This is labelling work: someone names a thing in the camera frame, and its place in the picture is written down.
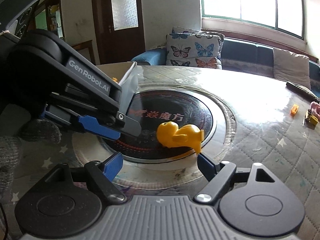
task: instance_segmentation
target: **pink butterfly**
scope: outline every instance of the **pink butterfly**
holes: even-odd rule
[[[198,65],[198,67],[217,68],[217,66],[215,65],[217,63],[217,59],[214,57],[212,59],[210,59],[209,62],[204,62],[204,61],[196,58],[196,63]]]
[[[175,57],[188,57],[188,52],[191,49],[191,47],[186,47],[184,49],[178,49],[175,46],[171,46],[171,49],[173,51],[173,55]]]

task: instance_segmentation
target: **round black mat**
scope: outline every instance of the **round black mat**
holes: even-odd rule
[[[213,124],[212,114],[202,101],[173,90],[152,90],[134,95],[127,115],[140,123],[140,136],[132,138],[121,135],[115,142],[104,141],[123,155],[145,160],[172,158],[190,150],[189,147],[163,147],[156,138],[159,124],[173,121],[179,128],[194,124],[204,130],[205,138]]]

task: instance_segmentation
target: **orange butterfly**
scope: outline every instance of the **orange butterfly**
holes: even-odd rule
[[[217,68],[217,66],[215,65],[217,63],[217,59],[215,57],[210,59],[209,62],[203,62],[202,60],[199,60],[198,58],[196,58],[196,63],[198,67]]]

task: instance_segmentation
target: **yellow toy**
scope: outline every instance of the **yellow toy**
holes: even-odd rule
[[[313,124],[314,126],[316,126],[318,124],[318,118],[316,118],[310,109],[307,110],[306,112],[306,116],[305,116],[305,120],[311,124]]]
[[[201,142],[204,140],[204,130],[200,130],[193,124],[187,124],[179,129],[175,122],[165,122],[158,126],[157,139],[165,147],[187,146],[199,154]]]
[[[298,108],[299,106],[294,104],[293,107],[291,108],[290,114],[294,116],[297,113]]]

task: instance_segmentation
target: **window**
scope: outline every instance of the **window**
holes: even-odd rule
[[[263,25],[300,39],[304,35],[303,0],[202,0],[202,15]]]

